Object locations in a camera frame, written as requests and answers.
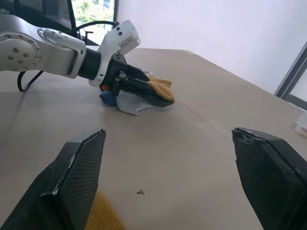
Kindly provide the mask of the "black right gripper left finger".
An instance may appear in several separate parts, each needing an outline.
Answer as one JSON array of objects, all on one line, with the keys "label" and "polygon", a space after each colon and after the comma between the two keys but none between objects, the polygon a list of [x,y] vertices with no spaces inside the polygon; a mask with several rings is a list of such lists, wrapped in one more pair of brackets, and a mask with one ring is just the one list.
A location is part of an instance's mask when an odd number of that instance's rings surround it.
[{"label": "black right gripper left finger", "polygon": [[67,141],[31,183],[3,230],[83,230],[98,188],[106,132]]}]

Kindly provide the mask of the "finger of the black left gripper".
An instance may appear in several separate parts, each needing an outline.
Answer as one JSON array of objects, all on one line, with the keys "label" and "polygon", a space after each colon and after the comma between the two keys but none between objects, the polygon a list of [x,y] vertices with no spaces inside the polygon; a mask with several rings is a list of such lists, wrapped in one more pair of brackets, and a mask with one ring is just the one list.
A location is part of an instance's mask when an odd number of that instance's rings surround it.
[{"label": "finger of the black left gripper", "polygon": [[120,90],[134,94],[151,94],[154,92],[153,87],[148,81],[134,79],[131,77],[120,79],[118,82],[118,87]]},{"label": "finger of the black left gripper", "polygon": [[124,73],[126,77],[139,79],[142,81],[149,81],[149,78],[146,76],[146,74],[137,67],[134,67],[132,65],[125,65],[123,67],[120,67],[119,69]]}]

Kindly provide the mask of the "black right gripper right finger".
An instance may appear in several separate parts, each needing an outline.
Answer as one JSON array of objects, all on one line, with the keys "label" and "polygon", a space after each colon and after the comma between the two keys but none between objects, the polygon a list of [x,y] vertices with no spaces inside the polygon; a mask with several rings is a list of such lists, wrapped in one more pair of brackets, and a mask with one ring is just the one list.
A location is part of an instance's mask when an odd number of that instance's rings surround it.
[{"label": "black right gripper right finger", "polygon": [[307,162],[285,140],[236,127],[236,166],[248,201],[265,230],[307,228]]}]

